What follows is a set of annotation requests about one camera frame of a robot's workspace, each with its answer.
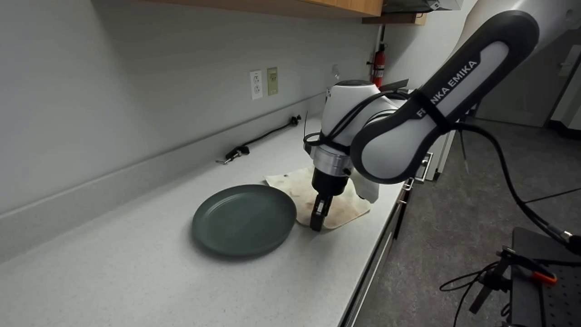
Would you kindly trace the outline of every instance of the white countertop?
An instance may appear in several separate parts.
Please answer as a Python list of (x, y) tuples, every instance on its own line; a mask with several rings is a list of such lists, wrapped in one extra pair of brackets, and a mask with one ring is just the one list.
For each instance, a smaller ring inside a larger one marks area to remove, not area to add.
[(211, 193), (309, 164), (298, 126), (2, 263), (0, 324), (338, 324), (402, 183), (382, 184), (367, 215), (324, 233), (294, 224), (256, 259), (216, 259), (191, 241)]

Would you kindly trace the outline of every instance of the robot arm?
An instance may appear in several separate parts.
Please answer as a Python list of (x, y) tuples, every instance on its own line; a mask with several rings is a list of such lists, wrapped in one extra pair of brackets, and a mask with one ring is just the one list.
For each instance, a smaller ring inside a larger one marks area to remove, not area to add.
[(320, 137), (305, 139), (318, 190), (311, 226), (322, 228), (353, 166), (380, 183), (414, 175), (440, 134), (527, 55), (580, 21), (580, 0), (480, 0), (467, 17), (462, 46), (398, 110), (371, 83), (334, 84)]

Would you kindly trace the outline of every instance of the white cloth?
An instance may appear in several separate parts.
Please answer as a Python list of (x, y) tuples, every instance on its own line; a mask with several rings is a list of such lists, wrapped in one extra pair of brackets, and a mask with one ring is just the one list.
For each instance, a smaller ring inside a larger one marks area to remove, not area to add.
[[(287, 192), (296, 204), (296, 221), (302, 224), (311, 224), (311, 212), (316, 197), (316, 190), (313, 188), (313, 168), (294, 170), (289, 173), (273, 173), (267, 175), (265, 181)], [(329, 213), (324, 221), (325, 228), (338, 228), (349, 221), (358, 219), (365, 212), (369, 212), (371, 203), (362, 199), (356, 193), (354, 183), (349, 179), (343, 193), (334, 195)]]

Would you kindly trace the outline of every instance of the upper cabinet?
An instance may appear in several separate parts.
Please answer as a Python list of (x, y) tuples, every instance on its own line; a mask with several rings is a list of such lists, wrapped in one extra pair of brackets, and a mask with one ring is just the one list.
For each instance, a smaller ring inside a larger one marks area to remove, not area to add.
[(155, 0), (285, 15), (380, 15), (383, 0)]

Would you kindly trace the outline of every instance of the gray plate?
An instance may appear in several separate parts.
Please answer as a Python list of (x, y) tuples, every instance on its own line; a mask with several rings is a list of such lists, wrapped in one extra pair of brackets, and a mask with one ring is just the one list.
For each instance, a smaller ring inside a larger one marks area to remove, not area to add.
[(240, 184), (206, 199), (195, 213), (196, 241), (225, 255), (258, 255), (282, 244), (293, 224), (293, 199), (267, 184)]

